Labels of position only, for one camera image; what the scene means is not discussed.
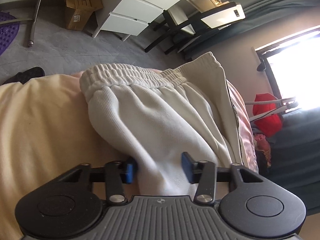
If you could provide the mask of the white sweatpants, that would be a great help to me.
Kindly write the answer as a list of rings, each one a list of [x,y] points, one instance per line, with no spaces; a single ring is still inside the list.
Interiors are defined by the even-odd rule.
[[[238,115],[212,53],[159,73],[99,64],[83,72],[80,89],[95,131],[137,162],[141,194],[194,195],[183,152],[219,167],[243,162]]]

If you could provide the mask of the pile of clothes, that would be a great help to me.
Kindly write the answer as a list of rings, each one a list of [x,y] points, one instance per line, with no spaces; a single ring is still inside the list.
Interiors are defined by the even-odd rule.
[[[271,167],[271,147],[263,134],[254,135],[255,149],[261,151],[267,161],[267,166]]]

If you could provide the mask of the pastel bed duvet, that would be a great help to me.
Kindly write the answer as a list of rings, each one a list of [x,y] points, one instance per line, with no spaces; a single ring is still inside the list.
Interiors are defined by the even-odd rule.
[[[80,163],[125,155],[93,129],[81,74],[1,86],[1,239],[19,239],[14,209],[25,194]]]

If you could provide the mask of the black shoe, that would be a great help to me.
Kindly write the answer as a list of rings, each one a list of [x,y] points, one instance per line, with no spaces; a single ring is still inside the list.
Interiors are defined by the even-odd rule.
[[[27,83],[30,79],[38,78],[38,77],[44,77],[46,74],[44,70],[39,67],[33,67],[28,70],[25,70],[24,72],[18,72],[16,75],[10,77],[6,81],[3,82],[3,85],[6,85],[8,83],[16,83],[19,82],[21,84]]]

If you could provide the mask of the window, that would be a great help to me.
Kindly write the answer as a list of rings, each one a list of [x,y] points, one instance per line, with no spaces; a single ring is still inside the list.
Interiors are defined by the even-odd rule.
[[[255,50],[272,94],[294,98],[303,110],[319,108],[319,26],[276,40]]]

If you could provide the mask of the black chair white seat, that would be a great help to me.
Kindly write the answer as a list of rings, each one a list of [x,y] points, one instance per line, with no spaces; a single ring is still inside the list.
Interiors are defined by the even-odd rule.
[[[168,28],[164,34],[144,49],[146,53],[165,39],[169,37],[173,38],[176,35],[178,36],[178,40],[174,41],[173,45],[164,53],[168,55],[175,49],[180,52],[211,30],[226,28],[233,23],[244,20],[246,16],[241,4],[227,2],[205,12],[196,12],[189,17],[180,7],[175,5],[165,10],[163,17],[164,20],[154,27],[154,31],[161,29],[165,25]]]

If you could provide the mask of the cardboard box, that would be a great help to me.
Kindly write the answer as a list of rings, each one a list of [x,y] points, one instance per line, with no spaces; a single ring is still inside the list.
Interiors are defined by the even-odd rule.
[[[66,29],[82,31],[93,12],[102,8],[101,0],[66,0]]]

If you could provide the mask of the white drawer dresser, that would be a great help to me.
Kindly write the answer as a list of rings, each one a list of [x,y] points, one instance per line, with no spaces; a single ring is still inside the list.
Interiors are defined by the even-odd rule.
[[[111,31],[129,36],[138,36],[149,23],[163,11],[180,0],[102,0],[103,8],[96,14],[97,28],[92,34],[95,38],[100,31]],[[196,10],[207,11],[217,7],[216,0],[186,0]]]

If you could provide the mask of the purple mat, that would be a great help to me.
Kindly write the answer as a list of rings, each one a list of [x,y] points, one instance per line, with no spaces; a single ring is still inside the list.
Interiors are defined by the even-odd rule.
[[[0,27],[0,55],[2,55],[15,39],[20,28],[20,24],[10,23]]]

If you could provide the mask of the curved metal tube frame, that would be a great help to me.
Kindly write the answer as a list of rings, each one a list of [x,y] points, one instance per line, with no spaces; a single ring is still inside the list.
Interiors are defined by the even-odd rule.
[[[32,18],[15,18],[13,20],[6,20],[6,21],[1,21],[1,27],[5,25],[10,25],[10,24],[16,24],[16,23],[29,23],[31,22],[31,30],[30,30],[30,35],[29,35],[29,40],[28,40],[28,47],[32,47],[34,45],[34,34],[35,34],[35,27],[36,27],[36,21],[37,17],[39,14],[39,9],[40,9],[40,4],[42,0],[36,0],[35,8],[34,8],[34,14]]]

